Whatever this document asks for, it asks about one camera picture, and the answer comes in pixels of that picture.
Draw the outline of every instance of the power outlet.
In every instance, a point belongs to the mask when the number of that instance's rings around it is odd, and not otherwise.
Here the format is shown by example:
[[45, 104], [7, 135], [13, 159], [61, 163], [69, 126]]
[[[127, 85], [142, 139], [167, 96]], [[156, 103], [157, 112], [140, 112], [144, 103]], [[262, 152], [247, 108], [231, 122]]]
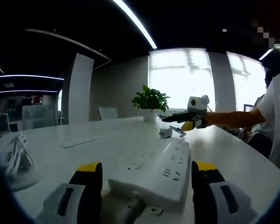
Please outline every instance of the power outlet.
[[171, 138], [165, 147], [159, 145], [109, 179], [109, 186], [123, 197], [132, 199], [137, 192], [147, 205], [180, 210], [183, 189], [189, 182], [189, 144]]

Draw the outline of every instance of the ceiling light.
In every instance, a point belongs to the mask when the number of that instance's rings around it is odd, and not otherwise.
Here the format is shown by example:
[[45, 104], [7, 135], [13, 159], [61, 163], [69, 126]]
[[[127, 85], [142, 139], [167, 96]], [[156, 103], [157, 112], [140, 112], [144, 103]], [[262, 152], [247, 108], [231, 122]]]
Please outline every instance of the ceiling light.
[[153, 39], [147, 32], [147, 30], [144, 28], [140, 20], [136, 17], [136, 15], [131, 11], [131, 9], [122, 1], [122, 0], [113, 0], [129, 17], [130, 19], [135, 23], [135, 25], [138, 27], [138, 29], [142, 32], [142, 34], [145, 36], [147, 41], [150, 43], [151, 47], [153, 49], [157, 49], [157, 46], [155, 45]]
[[57, 92], [57, 91], [48, 91], [48, 90], [10, 90], [10, 91], [0, 91], [0, 93], [4, 92]]
[[52, 79], [58, 79], [58, 80], [64, 80], [64, 78], [56, 78], [56, 77], [49, 77], [49, 76], [35, 76], [35, 75], [4, 75], [4, 76], [0, 76], [0, 78], [4, 78], [4, 77], [38, 77], [38, 78], [52, 78]]
[[4, 74], [4, 72], [2, 71], [2, 69], [0, 68], [0, 72], [2, 72]]
[[274, 50], [274, 48], [269, 49], [263, 56], [260, 57], [259, 60], [261, 61], [262, 59], [264, 59], [272, 50]]

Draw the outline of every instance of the person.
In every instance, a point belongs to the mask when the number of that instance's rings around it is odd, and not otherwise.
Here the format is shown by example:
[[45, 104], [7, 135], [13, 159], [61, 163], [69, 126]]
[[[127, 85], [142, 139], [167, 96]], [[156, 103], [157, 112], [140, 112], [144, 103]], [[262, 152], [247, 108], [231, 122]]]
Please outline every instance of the person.
[[[269, 87], [273, 77], [277, 75], [277, 72], [268, 70], [266, 72], [266, 88]], [[254, 107], [262, 100], [264, 95], [259, 97]], [[244, 128], [242, 140], [245, 141], [249, 146], [260, 152], [266, 158], [269, 158], [273, 146], [274, 138], [274, 122], [268, 121], [265, 123], [257, 124], [255, 126], [249, 126]]]
[[207, 113], [203, 118], [207, 125], [231, 128], [254, 126], [267, 121], [274, 123], [274, 141], [269, 159], [280, 169], [280, 74], [273, 78], [266, 94], [251, 111]]

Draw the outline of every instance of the white table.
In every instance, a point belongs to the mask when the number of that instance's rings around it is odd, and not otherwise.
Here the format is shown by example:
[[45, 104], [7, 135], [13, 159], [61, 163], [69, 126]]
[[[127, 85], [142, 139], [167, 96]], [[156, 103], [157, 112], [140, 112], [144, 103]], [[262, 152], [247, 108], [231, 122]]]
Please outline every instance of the white table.
[[[119, 200], [110, 193], [108, 178], [125, 168], [128, 161], [141, 155], [144, 149], [150, 148], [153, 151], [156, 147], [165, 146], [167, 142], [160, 139], [159, 129], [168, 125], [160, 121], [157, 124], [146, 124], [142, 117], [136, 117], [27, 130], [24, 133], [28, 137], [28, 152], [42, 178], [38, 184], [15, 193], [15, 196], [24, 210], [36, 217], [42, 210], [43, 200], [60, 183], [68, 182], [77, 167], [100, 161], [103, 164], [103, 220], [112, 223], [114, 215], [126, 207], [127, 201]], [[61, 146], [65, 139], [82, 139], [95, 134], [109, 135], [70, 148]], [[226, 180], [238, 185], [251, 198], [259, 214], [267, 210], [280, 189], [280, 170], [269, 160], [215, 126], [188, 132], [185, 140], [190, 143], [191, 160], [217, 165]], [[192, 194], [190, 182], [183, 213], [164, 212], [155, 217], [146, 209], [136, 223], [194, 223]]]

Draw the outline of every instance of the window blind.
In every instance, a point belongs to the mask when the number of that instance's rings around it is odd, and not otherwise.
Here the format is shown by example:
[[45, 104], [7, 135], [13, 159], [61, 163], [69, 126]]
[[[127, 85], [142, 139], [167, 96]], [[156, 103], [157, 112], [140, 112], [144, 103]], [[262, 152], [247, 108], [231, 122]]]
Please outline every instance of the window blind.
[[244, 111], [244, 104], [254, 105], [266, 92], [266, 72], [254, 59], [227, 52], [235, 89], [236, 110]]
[[205, 49], [170, 49], [150, 53], [149, 87], [166, 93], [170, 109], [187, 109], [189, 97], [208, 95], [215, 110], [215, 90]]

